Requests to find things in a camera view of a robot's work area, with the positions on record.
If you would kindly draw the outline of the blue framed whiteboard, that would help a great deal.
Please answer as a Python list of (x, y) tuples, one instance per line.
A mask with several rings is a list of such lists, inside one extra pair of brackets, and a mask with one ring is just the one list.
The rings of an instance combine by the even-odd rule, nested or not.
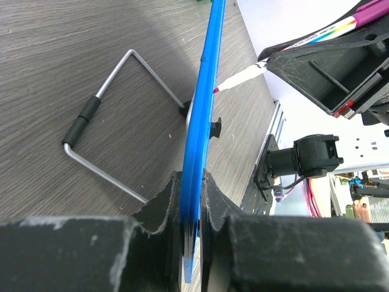
[(193, 278), (202, 180), (207, 163), (225, 6), (225, 1), (212, 3), (185, 144), (179, 205), (185, 283), (191, 283)]

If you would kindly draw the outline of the white marker magenta cap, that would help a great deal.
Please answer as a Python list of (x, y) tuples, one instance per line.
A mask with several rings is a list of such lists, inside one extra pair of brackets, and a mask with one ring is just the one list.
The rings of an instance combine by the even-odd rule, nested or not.
[[(346, 33), (356, 30), (372, 21), (375, 21), (388, 14), (388, 0), (370, 1), (367, 4), (360, 6), (356, 13), (347, 18), (325, 27), (318, 32), (313, 33), (306, 38), (295, 42), (294, 44), (285, 47), (282, 51), (294, 49), (296, 47), (304, 46), (307, 44), (319, 43), (322, 41), (328, 41), (338, 38)], [(261, 60), (257, 63), (250, 65), (245, 70), (231, 76), (221, 84), (219, 84), (213, 93), (217, 93), (226, 89), (233, 88), (248, 80), (251, 80), (257, 76), (262, 75), (267, 71), (267, 61)]]

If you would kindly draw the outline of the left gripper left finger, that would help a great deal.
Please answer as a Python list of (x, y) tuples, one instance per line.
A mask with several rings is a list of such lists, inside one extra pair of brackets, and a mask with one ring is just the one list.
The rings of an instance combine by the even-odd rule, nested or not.
[(180, 182), (131, 216), (3, 221), (1, 290), (180, 291)]

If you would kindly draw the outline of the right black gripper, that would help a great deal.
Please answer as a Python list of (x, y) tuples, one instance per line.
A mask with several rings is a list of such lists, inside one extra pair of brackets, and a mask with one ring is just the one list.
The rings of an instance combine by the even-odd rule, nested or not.
[(326, 114), (388, 125), (388, 18), (333, 40), (286, 46), (265, 48), (258, 59)]

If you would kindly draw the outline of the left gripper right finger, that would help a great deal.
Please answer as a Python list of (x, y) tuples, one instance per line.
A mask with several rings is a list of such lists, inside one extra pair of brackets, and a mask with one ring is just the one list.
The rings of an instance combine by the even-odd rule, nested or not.
[(387, 291), (375, 231), (349, 218), (245, 214), (202, 181), (202, 291)]

